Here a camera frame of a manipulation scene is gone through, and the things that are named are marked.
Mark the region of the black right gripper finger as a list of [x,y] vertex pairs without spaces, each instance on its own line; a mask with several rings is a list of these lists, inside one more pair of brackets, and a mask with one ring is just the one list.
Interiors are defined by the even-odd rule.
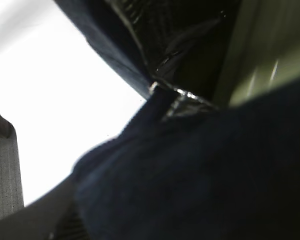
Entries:
[[89,240],[70,175],[43,197],[0,220],[0,240]]

